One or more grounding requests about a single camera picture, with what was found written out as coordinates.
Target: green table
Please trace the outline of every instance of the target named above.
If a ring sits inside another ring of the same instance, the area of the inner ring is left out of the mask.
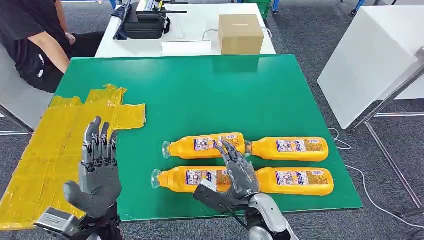
[[[240,132],[245,139],[323,137],[329,156],[322,162],[248,157],[254,168],[320,167],[334,178],[327,196],[271,194],[282,212],[357,209],[361,200],[294,55],[91,58],[71,61],[56,92],[85,101],[90,89],[105,84],[127,88],[124,104],[146,104],[143,128],[118,135],[122,182],[118,199],[124,221],[205,218],[217,212],[167,188],[152,189],[154,169],[224,166],[222,158],[164,159],[164,141],[185,136]]]

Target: robotic hand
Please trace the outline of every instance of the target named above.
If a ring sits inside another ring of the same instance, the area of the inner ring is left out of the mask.
[[[49,207],[35,222],[35,226],[64,240],[121,240],[123,231],[118,215],[117,198],[121,182],[116,160],[114,131],[108,140],[109,123],[96,117],[85,130],[82,161],[78,166],[78,183],[68,181],[63,185],[66,200],[86,213],[76,216]]]
[[[219,213],[230,212],[249,231],[249,240],[299,240],[275,201],[259,192],[252,163],[248,163],[233,145],[221,142],[224,147],[216,145],[215,148],[222,154],[231,187],[227,192],[216,192],[215,187],[208,187],[213,183],[203,180],[193,197]],[[235,214],[238,210],[245,211],[247,224]]]

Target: yellow tape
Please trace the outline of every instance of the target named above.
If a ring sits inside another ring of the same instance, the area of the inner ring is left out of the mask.
[[[52,99],[0,201],[0,230],[30,229],[48,207],[84,215],[65,200],[63,184],[78,180],[83,135],[96,116],[110,123],[109,133],[143,127],[146,105],[121,105],[126,91],[108,84],[91,90],[85,104]]]

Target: plastic bottle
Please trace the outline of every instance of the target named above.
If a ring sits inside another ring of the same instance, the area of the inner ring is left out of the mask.
[[[230,177],[225,166],[178,166],[169,171],[155,169],[151,174],[151,186],[169,188],[177,193],[194,193],[203,179],[216,185],[219,192],[230,188]]]
[[[245,153],[245,139],[239,132],[220,133],[202,136],[186,136],[180,140],[169,143],[165,141],[162,145],[162,155],[165,159],[170,156],[182,159],[208,159],[220,158],[221,153],[214,145],[222,145],[220,140],[231,143],[239,152]]]
[[[264,137],[245,141],[245,155],[266,160],[320,162],[329,155],[329,147],[321,137]]]
[[[314,167],[266,167],[256,172],[259,190],[269,194],[318,195],[330,194],[333,178],[327,169]],[[230,188],[225,166],[178,166],[169,171],[155,169],[151,186],[169,188],[178,193],[194,193],[203,179],[214,183],[217,191]]]
[[[265,167],[256,172],[259,189],[268,194],[325,196],[334,189],[331,173],[317,167]]]

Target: black case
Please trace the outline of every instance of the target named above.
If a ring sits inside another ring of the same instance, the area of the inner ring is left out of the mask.
[[[160,39],[164,32],[165,23],[167,20],[166,14],[162,13],[163,17],[158,19],[143,19],[139,20],[137,17],[138,2],[131,4],[131,8],[126,14],[123,28],[130,39]]]

